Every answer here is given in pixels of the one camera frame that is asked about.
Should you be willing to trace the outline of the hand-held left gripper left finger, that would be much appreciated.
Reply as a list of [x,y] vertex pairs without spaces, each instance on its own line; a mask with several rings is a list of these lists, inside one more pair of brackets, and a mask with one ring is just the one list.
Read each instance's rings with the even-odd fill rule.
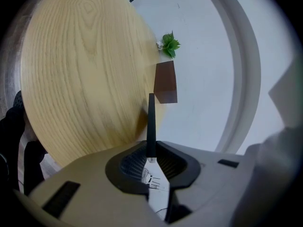
[[147,201],[149,188],[121,171],[136,142],[78,158],[28,196],[16,192],[34,219],[26,227],[165,227]]

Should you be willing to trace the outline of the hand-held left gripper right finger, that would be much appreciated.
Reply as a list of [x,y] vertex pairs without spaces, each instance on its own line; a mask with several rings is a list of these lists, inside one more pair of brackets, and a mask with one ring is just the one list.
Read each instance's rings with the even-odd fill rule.
[[233,227],[249,185],[258,146],[244,155],[157,142],[157,158],[170,184],[167,227]]

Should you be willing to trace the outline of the framed tree picture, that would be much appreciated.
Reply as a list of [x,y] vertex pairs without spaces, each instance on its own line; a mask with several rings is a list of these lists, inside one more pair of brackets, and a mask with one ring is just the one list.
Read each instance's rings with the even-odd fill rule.
[[149,94],[146,143],[146,163],[141,182],[149,188],[149,206],[164,221],[169,205],[169,182],[156,157],[156,116],[155,95],[153,93]]

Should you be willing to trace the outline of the person's right leg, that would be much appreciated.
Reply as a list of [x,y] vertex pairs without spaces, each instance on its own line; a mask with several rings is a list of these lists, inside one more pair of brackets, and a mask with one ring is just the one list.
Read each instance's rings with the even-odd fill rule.
[[24,151],[24,194],[28,196],[44,181],[40,163],[47,151],[39,141],[28,142]]

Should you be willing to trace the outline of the dark brown wooden box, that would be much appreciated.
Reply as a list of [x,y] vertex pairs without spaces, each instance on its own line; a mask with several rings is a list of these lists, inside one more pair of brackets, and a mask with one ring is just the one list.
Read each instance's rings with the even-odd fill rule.
[[161,104],[178,102],[174,61],[161,62],[156,65],[153,92]]

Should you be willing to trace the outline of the potted green plant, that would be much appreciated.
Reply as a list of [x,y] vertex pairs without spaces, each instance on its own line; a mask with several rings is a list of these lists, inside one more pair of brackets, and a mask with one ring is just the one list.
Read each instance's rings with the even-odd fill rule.
[[171,59],[176,57],[176,50],[180,47],[178,40],[174,38],[173,31],[171,33],[163,35],[162,39],[156,43],[158,50]]

